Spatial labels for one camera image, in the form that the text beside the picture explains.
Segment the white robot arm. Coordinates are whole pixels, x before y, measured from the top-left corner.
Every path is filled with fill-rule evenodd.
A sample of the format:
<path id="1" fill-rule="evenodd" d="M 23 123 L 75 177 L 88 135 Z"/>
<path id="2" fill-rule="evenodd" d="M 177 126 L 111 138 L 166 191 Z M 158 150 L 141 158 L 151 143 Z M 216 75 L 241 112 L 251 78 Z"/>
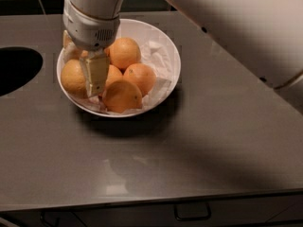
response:
<path id="1" fill-rule="evenodd" d="M 165 0 L 295 109 L 303 111 L 303 0 Z M 123 0 L 64 0 L 72 41 L 114 42 Z"/>

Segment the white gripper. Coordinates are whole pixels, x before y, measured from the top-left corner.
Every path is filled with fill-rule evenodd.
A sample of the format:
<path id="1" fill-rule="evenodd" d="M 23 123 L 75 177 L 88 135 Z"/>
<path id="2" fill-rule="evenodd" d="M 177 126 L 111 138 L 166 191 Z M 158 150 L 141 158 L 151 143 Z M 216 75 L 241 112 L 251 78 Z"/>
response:
<path id="1" fill-rule="evenodd" d="M 93 18 L 79 11 L 70 0 L 64 0 L 62 19 L 67 30 L 62 35 L 63 60 L 80 59 L 87 96 L 97 96 L 105 88 L 110 65 L 109 57 L 99 49 L 108 47 L 116 39 L 119 17 Z M 89 52 L 80 58 L 82 51 L 79 48 Z"/>

